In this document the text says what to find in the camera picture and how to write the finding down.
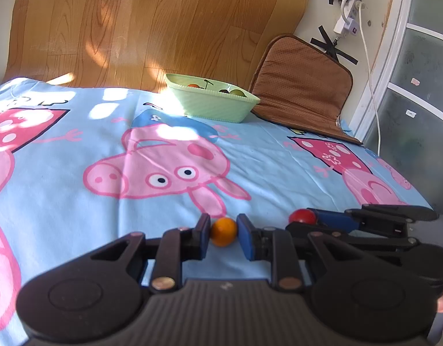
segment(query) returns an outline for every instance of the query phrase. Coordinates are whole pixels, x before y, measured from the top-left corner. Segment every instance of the toy fruit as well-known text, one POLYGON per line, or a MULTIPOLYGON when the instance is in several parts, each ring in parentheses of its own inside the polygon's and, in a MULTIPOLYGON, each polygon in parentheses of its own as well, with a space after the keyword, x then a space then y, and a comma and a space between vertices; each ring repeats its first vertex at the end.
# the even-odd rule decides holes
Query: toy fruit
POLYGON ((210 228, 210 239, 215 246, 226 247, 237 237, 237 224, 229 217, 216 220, 210 228))
POLYGON ((247 97, 247 96, 245 96, 245 94, 244 94, 241 90, 238 90, 238 89, 231 90, 229 93, 230 93, 231 95, 237 95, 237 96, 244 96, 244 97, 247 97))
POLYGON ((303 224, 316 225, 317 217, 313 211, 309 209, 297 209, 289 216, 289 223, 301 222, 303 224))

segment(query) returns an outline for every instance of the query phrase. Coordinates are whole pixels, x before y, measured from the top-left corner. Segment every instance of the wood grain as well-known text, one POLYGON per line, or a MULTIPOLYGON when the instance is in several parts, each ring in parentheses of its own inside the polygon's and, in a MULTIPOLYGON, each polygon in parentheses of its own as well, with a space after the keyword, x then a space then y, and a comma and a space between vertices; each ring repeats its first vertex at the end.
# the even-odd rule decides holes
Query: wood grain
POLYGON ((47 57, 47 66, 42 78, 45 82, 63 76, 68 73, 74 73, 76 66, 76 54, 58 54, 47 57))
POLYGON ((276 0, 240 0, 234 16, 234 25, 261 34, 275 5, 276 0))
POLYGON ((159 0, 146 53, 148 68, 174 69, 181 58, 184 44, 199 0, 159 0))
POLYGON ((101 87, 109 66, 121 0, 87 0, 82 16, 73 87, 101 87))
POLYGON ((122 0, 105 86, 140 89, 149 34, 159 0, 122 0))
POLYGON ((164 80, 164 75, 166 73, 178 74, 178 71, 168 69, 144 68, 143 78, 141 81, 141 89, 160 93, 167 87, 167 84, 164 80))
POLYGON ((55 0, 48 54, 76 54, 82 13, 87 0, 55 0))
POLYGON ((184 74, 211 78, 232 23, 238 0, 199 0, 190 32, 178 57, 184 74))
POLYGON ((20 76, 21 53, 24 44, 24 27, 28 4, 29 0, 15 0, 15 5, 13 6, 10 46, 8 48, 8 61, 4 81, 20 76))
POLYGON ((28 78, 43 76, 47 63, 50 19, 55 0, 29 0, 24 26, 20 75, 28 78))
POLYGON ((260 40, 260 34, 229 27, 228 34, 221 48, 220 57, 214 74, 214 79, 223 80, 243 89, 248 68, 255 48, 260 40))
POLYGON ((307 0, 16 0, 5 80, 161 90, 163 74, 246 88, 269 41, 307 0))

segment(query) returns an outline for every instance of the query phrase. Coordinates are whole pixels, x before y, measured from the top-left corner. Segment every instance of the green fruit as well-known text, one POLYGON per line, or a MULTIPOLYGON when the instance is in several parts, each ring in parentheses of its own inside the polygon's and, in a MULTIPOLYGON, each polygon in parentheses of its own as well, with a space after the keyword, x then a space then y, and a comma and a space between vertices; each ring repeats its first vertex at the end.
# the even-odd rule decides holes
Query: green fruit
POLYGON ((229 93, 231 95, 247 97, 247 96, 244 95, 244 93, 241 90, 238 90, 238 89, 231 90, 229 93))

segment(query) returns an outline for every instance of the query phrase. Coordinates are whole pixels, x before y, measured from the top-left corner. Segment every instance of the brown fabric mat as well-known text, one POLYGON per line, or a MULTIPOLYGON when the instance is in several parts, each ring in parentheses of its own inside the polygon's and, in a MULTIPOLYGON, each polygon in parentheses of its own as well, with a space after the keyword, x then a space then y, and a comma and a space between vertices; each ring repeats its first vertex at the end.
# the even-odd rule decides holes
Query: brown fabric mat
POLYGON ((261 99, 252 112, 264 120, 361 144, 336 124, 352 86, 343 65, 283 35, 266 48, 248 90, 261 99))

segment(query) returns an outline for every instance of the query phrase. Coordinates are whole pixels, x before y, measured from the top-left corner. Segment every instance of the light green plastic basket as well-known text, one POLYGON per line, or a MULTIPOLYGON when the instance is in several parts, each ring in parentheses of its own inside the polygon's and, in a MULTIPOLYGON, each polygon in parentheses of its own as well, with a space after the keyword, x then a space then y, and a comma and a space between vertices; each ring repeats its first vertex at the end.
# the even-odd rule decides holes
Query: light green plastic basket
POLYGON ((165 82, 188 116, 239 123, 260 102, 250 92, 218 80, 165 74, 165 82), (197 84, 202 88, 188 87, 189 84, 197 84), (245 96, 219 92, 222 89, 241 90, 245 96))

